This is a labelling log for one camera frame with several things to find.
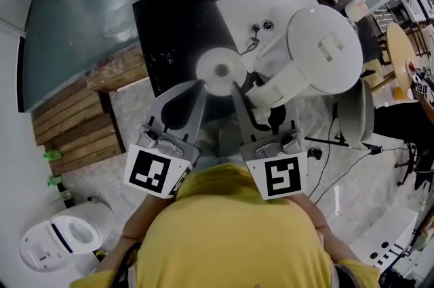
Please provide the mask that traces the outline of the white smart toilet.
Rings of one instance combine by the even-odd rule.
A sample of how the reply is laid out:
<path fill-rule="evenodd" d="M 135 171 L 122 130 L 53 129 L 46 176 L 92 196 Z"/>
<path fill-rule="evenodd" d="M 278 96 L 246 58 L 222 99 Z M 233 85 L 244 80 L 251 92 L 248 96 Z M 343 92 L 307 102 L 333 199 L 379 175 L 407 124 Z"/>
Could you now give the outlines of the white smart toilet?
<path fill-rule="evenodd" d="M 20 240 L 19 254 L 35 272 L 63 269 L 74 255 L 98 250 L 115 225 L 115 215 L 103 202 L 87 201 L 32 226 Z"/>

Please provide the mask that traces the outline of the white round kettle base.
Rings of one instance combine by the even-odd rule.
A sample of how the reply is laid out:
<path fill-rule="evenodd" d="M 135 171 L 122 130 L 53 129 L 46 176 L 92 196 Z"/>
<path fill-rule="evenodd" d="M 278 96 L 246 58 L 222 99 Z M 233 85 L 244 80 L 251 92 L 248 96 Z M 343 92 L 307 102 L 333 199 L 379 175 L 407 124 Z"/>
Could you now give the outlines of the white round kettle base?
<path fill-rule="evenodd" d="M 214 96 L 229 96 L 232 84 L 242 86 L 247 70 L 241 56 L 225 47 L 206 51 L 197 61 L 196 77 L 205 81 L 208 92 Z"/>

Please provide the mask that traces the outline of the person's grey trousers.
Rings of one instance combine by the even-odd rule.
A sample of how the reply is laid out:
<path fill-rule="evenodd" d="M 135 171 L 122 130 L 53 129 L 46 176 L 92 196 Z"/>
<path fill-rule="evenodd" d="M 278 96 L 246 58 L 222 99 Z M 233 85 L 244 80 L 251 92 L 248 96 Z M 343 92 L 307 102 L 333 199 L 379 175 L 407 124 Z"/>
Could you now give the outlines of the person's grey trousers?
<path fill-rule="evenodd" d="M 199 172 L 223 163 L 245 167 L 239 152 L 241 143 L 241 129 L 235 118 L 229 117 L 203 124 L 196 141 L 200 154 L 193 171 Z"/>

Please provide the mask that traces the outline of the round wooden table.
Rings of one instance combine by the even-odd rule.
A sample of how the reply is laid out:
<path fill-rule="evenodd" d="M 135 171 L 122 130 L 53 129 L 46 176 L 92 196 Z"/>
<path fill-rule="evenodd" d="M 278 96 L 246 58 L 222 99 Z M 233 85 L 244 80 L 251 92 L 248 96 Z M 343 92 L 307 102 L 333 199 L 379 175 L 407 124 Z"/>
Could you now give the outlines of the round wooden table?
<path fill-rule="evenodd" d="M 410 88 L 413 82 L 408 73 L 408 62 L 416 64 L 414 48 L 406 32 L 397 24 L 390 23 L 386 31 L 387 53 L 393 67 L 398 86 L 394 90 L 396 100 L 412 100 Z"/>

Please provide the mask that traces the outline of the black chair wheel base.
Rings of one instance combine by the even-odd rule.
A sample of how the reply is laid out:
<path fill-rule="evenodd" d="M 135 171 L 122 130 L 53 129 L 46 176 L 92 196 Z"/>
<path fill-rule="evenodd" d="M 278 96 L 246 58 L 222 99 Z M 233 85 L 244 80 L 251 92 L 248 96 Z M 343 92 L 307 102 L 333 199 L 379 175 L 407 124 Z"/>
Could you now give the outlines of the black chair wheel base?
<path fill-rule="evenodd" d="M 398 181 L 397 185 L 404 185 L 407 177 L 414 172 L 416 174 L 414 189 L 418 190 L 426 182 L 428 190 L 431 190 L 434 182 L 434 146 L 419 149 L 417 145 L 409 141 L 404 143 L 407 146 L 409 158 L 405 163 L 396 163 L 394 166 L 394 168 L 407 167 L 402 180 Z"/>

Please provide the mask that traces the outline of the white panel with holes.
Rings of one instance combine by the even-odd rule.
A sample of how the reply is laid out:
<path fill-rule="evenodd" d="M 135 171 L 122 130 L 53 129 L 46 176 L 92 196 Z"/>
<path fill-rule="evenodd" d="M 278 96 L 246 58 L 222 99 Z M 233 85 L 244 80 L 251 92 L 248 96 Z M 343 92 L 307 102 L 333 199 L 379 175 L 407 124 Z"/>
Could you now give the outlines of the white panel with holes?
<path fill-rule="evenodd" d="M 383 273 L 410 244 L 417 218 L 416 211 L 391 207 L 349 247 L 364 264 Z"/>

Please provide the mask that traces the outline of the white ceramic sink basin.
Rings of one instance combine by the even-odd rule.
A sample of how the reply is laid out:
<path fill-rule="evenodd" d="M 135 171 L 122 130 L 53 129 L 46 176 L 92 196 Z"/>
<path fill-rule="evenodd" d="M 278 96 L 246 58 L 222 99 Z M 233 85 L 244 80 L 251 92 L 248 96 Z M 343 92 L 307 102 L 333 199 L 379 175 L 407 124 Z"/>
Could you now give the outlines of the white ceramic sink basin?
<path fill-rule="evenodd" d="M 317 0 L 218 0 L 216 5 L 235 43 L 231 50 L 241 56 L 246 70 L 253 70 L 259 51 L 286 28 L 294 13 L 319 3 Z"/>

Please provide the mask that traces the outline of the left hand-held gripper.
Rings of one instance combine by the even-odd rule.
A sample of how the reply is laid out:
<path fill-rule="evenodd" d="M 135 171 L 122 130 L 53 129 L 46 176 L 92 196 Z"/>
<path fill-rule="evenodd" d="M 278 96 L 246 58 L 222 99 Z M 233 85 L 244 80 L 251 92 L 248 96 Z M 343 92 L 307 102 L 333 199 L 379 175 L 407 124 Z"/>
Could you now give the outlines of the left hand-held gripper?
<path fill-rule="evenodd" d="M 207 97 L 205 82 L 196 80 L 180 83 L 155 98 L 145 116 L 147 127 L 128 148 L 126 185 L 162 199 L 175 197 L 199 158 L 200 149 L 192 144 Z"/>

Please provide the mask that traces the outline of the rough wooden beam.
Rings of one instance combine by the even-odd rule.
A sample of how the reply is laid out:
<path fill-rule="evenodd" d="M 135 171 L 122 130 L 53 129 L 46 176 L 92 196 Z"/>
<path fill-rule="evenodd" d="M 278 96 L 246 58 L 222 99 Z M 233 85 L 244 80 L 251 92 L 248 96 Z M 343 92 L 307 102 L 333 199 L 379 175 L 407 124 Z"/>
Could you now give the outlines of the rough wooden beam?
<path fill-rule="evenodd" d="M 110 93 L 149 76 L 139 42 L 109 55 L 86 74 L 87 88 Z"/>

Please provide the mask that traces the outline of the dark glass bottle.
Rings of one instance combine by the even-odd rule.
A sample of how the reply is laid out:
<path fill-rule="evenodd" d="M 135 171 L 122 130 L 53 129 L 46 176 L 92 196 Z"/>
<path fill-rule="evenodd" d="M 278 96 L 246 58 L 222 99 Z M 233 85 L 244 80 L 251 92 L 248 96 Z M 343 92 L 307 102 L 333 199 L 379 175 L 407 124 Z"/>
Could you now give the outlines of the dark glass bottle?
<path fill-rule="evenodd" d="M 57 185 L 58 191 L 60 193 L 61 199 L 66 208 L 70 208 L 75 205 L 74 199 L 71 195 L 71 192 L 64 187 L 63 183 L 59 183 Z"/>

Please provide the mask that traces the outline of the white electric kettle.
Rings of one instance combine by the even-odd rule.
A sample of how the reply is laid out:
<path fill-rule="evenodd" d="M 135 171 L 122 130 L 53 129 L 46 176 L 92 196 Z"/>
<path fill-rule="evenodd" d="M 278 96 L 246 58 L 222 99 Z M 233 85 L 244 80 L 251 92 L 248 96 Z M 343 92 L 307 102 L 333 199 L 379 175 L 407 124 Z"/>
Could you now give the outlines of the white electric kettle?
<path fill-rule="evenodd" d="M 263 84 L 246 96 L 257 108 L 275 108 L 300 96 L 340 94 L 357 82 L 362 64 L 350 22 L 331 7 L 309 5 L 259 51 L 254 71 Z"/>

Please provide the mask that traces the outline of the person's right forearm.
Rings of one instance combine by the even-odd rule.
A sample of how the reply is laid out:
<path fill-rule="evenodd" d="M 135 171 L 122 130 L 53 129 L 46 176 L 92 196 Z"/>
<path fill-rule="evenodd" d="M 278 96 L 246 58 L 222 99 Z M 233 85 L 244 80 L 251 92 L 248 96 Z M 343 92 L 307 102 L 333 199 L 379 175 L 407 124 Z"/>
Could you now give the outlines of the person's right forearm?
<path fill-rule="evenodd" d="M 288 200 L 295 202 L 309 216 L 316 231 L 323 237 L 325 251 L 335 264 L 342 260 L 359 260 L 351 249 L 332 232 L 322 212 L 305 194 L 295 194 L 288 197 Z"/>

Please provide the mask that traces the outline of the person's left forearm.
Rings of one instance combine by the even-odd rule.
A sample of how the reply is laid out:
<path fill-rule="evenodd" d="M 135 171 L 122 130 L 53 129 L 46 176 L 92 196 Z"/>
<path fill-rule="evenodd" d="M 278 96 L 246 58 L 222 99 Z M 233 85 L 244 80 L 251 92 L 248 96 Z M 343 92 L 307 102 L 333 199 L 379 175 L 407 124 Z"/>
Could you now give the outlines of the person's left forearm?
<path fill-rule="evenodd" d="M 125 223 L 118 243 L 101 261 L 96 272 L 117 270 L 127 251 L 136 243 L 143 241 L 155 218 L 173 202 L 174 199 L 161 199 L 148 194 Z"/>

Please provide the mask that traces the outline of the white ceramic tank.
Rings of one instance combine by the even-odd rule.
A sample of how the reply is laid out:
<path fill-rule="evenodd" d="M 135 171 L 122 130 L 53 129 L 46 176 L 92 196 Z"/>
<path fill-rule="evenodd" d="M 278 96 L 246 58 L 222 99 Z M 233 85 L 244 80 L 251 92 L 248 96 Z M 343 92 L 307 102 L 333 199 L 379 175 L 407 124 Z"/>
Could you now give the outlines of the white ceramic tank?
<path fill-rule="evenodd" d="M 86 254 L 75 254 L 72 255 L 70 263 L 80 277 L 85 277 L 94 273 L 107 254 L 101 249 Z"/>

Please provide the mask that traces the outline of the wooden plank platform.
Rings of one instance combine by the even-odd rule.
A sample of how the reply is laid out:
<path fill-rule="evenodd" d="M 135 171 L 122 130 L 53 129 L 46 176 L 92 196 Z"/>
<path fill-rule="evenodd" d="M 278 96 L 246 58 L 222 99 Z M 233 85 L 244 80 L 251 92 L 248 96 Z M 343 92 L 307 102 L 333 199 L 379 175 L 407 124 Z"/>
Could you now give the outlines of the wooden plank platform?
<path fill-rule="evenodd" d="M 48 98 L 31 117 L 36 145 L 62 153 L 48 162 L 53 176 L 125 152 L 110 96 L 88 89 L 84 78 Z"/>

